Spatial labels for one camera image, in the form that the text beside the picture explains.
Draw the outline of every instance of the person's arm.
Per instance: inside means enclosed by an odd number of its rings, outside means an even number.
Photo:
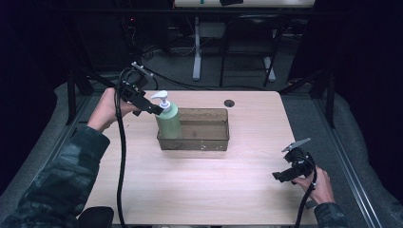
[[[307,178],[296,178],[296,182],[306,192],[314,177],[312,173]],[[318,206],[315,208],[318,227],[349,227],[347,217],[344,215],[341,207],[336,204],[333,195],[332,184],[326,171],[317,166],[317,185],[312,191],[310,198]]]
[[[121,110],[124,116],[138,109],[121,102]],[[108,88],[87,126],[35,177],[2,227],[76,227],[76,217],[84,210],[109,145],[102,132],[115,120],[114,89]]]

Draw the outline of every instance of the soap dispenser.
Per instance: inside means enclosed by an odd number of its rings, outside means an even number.
[[[156,115],[158,128],[162,139],[180,139],[182,137],[182,129],[178,107],[167,101],[168,92],[162,90],[151,96],[151,99],[161,99],[160,107],[163,112]]]

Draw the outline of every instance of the white pump head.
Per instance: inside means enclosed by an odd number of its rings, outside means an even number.
[[[168,112],[171,110],[171,103],[166,100],[168,98],[168,92],[166,90],[162,90],[151,96],[151,99],[160,98],[160,107],[163,108],[163,112]]]

